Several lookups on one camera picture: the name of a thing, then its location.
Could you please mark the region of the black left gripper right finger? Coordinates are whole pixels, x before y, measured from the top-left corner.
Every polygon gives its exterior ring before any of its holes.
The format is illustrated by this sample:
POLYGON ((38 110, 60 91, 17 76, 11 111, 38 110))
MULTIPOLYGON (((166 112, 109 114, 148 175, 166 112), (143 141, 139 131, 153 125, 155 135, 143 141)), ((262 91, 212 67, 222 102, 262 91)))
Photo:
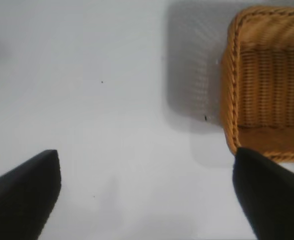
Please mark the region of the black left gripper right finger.
POLYGON ((294 173, 260 153, 239 148, 233 186, 259 240, 294 240, 294 173))

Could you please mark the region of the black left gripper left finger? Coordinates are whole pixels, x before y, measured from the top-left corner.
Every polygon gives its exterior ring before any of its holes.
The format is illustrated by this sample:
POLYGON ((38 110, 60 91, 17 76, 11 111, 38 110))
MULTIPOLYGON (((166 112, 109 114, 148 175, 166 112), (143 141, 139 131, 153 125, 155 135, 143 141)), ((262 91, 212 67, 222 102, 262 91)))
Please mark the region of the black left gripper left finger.
POLYGON ((60 163, 53 149, 1 175, 0 240, 38 239, 60 190, 60 163))

